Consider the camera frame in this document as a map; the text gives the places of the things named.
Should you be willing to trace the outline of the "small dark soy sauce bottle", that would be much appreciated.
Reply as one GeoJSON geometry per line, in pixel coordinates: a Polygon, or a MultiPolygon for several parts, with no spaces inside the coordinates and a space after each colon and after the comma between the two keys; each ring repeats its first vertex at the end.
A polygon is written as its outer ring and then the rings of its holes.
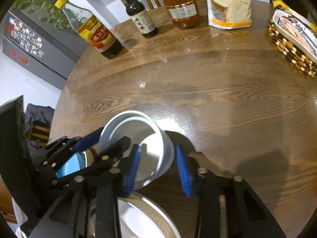
{"type": "Polygon", "coordinates": [[[154,25],[145,6],[138,0],[121,0],[126,8],[126,13],[145,38],[151,38],[158,34],[158,28],[154,25]]]}

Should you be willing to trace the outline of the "bag of sliced buns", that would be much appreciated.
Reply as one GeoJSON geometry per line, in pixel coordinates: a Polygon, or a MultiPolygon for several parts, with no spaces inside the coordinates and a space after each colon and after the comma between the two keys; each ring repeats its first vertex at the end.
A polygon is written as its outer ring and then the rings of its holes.
{"type": "Polygon", "coordinates": [[[221,30],[250,27],[251,0],[207,0],[208,24],[221,30]]]}

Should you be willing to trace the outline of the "blue ceramic bowl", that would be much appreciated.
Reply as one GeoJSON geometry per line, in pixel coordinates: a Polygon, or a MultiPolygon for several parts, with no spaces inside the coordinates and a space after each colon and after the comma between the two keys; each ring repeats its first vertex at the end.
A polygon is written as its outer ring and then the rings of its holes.
{"type": "Polygon", "coordinates": [[[56,173],[57,178],[77,172],[86,167],[85,154],[75,153],[56,173]]]}

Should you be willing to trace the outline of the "green potted plant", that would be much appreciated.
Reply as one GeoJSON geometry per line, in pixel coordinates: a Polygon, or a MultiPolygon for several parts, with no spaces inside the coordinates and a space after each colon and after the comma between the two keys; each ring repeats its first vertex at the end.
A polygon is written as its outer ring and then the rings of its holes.
{"type": "Polygon", "coordinates": [[[15,0],[12,9],[28,15],[38,14],[40,22],[50,23],[56,29],[70,30],[71,26],[66,15],[55,6],[57,0],[15,0]]]}

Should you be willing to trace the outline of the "grey refrigerator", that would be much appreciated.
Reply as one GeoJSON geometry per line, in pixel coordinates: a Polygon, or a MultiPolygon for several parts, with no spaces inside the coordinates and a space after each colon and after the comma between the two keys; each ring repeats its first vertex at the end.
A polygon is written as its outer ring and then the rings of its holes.
{"type": "Polygon", "coordinates": [[[89,48],[73,29],[41,21],[39,12],[11,9],[4,17],[2,52],[52,86],[62,90],[75,64],[89,48]]]}

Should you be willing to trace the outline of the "square blue patterned plate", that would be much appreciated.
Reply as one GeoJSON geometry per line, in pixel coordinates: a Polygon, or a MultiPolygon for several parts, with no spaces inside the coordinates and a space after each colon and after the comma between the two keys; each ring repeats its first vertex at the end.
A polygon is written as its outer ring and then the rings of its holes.
{"type": "Polygon", "coordinates": [[[79,154],[83,157],[86,167],[91,166],[97,157],[97,152],[94,148],[89,148],[86,151],[80,152],[79,154]]]}

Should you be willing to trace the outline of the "wooden bead trivet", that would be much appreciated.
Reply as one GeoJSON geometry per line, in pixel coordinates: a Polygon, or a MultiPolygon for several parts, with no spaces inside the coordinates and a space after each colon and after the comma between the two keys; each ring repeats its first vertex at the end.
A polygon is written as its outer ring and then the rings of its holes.
{"type": "Polygon", "coordinates": [[[308,55],[279,33],[272,18],[267,28],[271,41],[276,45],[277,50],[282,53],[297,70],[302,71],[305,75],[314,79],[316,77],[316,62],[313,62],[308,55]]]}

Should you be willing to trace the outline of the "small white round bowl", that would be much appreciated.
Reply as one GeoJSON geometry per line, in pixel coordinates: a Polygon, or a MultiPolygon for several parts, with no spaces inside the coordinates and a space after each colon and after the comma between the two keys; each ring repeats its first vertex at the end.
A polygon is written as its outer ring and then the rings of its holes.
{"type": "Polygon", "coordinates": [[[139,111],[115,115],[101,132],[98,151],[103,151],[124,136],[141,149],[135,190],[147,186],[170,169],[174,161],[173,142],[148,115],[139,111]]]}

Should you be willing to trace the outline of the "dark striped chair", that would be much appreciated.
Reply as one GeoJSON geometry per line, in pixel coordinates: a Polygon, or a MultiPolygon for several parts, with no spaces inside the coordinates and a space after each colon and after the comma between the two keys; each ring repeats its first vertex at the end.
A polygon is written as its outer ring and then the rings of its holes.
{"type": "Polygon", "coordinates": [[[49,141],[55,110],[50,106],[28,104],[25,111],[26,141],[36,149],[49,141]]]}

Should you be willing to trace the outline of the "orange red sauce bottle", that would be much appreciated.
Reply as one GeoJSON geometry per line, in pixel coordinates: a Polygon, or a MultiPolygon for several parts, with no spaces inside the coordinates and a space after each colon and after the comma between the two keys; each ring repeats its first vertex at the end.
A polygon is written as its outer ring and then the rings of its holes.
{"type": "Polygon", "coordinates": [[[196,0],[163,0],[163,4],[178,29],[190,29],[201,23],[196,0]]]}

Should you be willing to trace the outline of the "large vinegar bottle yellow cap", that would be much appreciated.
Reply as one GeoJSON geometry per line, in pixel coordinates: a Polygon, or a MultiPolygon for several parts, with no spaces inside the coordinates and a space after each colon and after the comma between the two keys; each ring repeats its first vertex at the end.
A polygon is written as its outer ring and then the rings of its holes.
{"type": "Polygon", "coordinates": [[[112,59],[122,51],[120,41],[90,10],[69,0],[57,0],[55,6],[66,15],[71,28],[102,56],[112,59]]]}

